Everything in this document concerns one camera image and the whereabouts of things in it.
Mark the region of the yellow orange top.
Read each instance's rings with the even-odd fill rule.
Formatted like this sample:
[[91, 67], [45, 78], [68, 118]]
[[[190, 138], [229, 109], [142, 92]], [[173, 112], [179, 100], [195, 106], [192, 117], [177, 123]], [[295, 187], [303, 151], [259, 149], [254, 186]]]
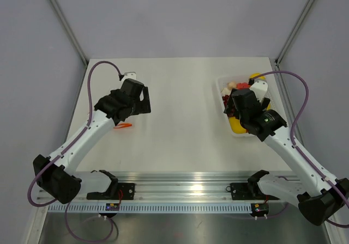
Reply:
[[265, 80], [265, 79], [266, 79], [264, 76], [260, 76], [260, 75], [261, 75], [261, 73], [252, 74], [252, 75], [249, 76], [249, 79], [250, 79], [250, 80], [251, 80], [251, 79], [255, 79], [255, 78], [260, 78], [260, 79], [262, 79], [262, 80]]

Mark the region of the clear zip top bag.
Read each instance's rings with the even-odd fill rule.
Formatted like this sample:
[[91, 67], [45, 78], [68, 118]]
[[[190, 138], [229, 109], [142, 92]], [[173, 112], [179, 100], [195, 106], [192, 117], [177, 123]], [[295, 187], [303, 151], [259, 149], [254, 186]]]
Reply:
[[123, 128], [129, 128], [132, 127], [132, 123], [119, 123], [117, 124], [114, 129], [123, 129]]

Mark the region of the white garlic bulb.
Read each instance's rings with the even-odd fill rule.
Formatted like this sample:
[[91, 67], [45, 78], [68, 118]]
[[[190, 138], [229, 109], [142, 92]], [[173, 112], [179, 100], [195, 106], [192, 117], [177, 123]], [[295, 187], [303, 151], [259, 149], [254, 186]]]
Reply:
[[227, 84], [227, 89], [229, 90], [236, 89], [236, 88], [237, 88], [236, 82], [230, 82]]

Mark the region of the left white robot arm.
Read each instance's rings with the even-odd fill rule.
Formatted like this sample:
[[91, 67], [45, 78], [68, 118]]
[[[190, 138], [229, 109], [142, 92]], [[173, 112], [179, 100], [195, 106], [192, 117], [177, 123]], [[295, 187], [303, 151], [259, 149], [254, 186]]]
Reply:
[[119, 89], [111, 90], [95, 105], [89, 104], [86, 123], [60, 148], [48, 157], [38, 155], [34, 159], [34, 182], [62, 204], [82, 192], [91, 199], [116, 199], [118, 179], [114, 175], [100, 170], [82, 179], [75, 176], [76, 169], [95, 144], [120, 122], [150, 112], [148, 87], [132, 78], [123, 80]]

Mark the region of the yellow lemon front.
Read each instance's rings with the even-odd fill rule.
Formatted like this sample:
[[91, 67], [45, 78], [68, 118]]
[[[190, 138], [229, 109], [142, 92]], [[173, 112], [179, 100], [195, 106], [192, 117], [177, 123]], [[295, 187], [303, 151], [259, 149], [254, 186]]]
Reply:
[[229, 117], [228, 121], [232, 132], [236, 134], [245, 134], [247, 130], [240, 124], [240, 121], [236, 117]]

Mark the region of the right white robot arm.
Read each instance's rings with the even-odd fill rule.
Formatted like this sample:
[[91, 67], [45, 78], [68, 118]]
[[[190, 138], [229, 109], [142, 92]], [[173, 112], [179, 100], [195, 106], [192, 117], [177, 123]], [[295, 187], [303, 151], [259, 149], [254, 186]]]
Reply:
[[321, 225], [348, 205], [348, 179], [338, 179], [298, 145], [281, 115], [267, 109], [269, 101], [259, 101], [251, 89], [234, 89], [226, 108], [233, 108], [240, 124], [284, 160], [301, 185], [260, 170], [247, 179], [247, 193], [255, 199], [272, 196], [283, 200], [297, 207], [310, 223]]

